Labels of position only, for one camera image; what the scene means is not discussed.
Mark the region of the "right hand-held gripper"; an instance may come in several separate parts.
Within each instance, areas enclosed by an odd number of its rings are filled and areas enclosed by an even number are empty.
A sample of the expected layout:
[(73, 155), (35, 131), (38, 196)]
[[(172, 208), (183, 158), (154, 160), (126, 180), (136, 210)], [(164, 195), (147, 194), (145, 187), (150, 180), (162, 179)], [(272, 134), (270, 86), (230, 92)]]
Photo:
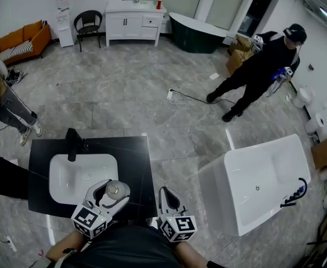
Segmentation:
[(197, 232), (195, 216), (184, 215), (186, 204), (174, 190), (163, 186), (159, 190), (159, 229), (169, 242), (189, 240)]

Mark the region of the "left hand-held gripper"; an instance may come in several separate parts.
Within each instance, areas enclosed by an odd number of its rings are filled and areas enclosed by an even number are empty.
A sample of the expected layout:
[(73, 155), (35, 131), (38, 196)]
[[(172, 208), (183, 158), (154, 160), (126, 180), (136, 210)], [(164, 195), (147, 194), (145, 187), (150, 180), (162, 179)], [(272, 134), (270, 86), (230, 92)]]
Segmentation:
[(85, 201), (77, 205), (71, 216), (74, 228), (88, 239), (96, 238), (108, 228), (113, 219), (112, 209), (122, 209), (129, 201), (129, 196), (118, 200), (104, 197), (101, 201), (111, 181), (107, 179), (91, 186), (86, 193)]

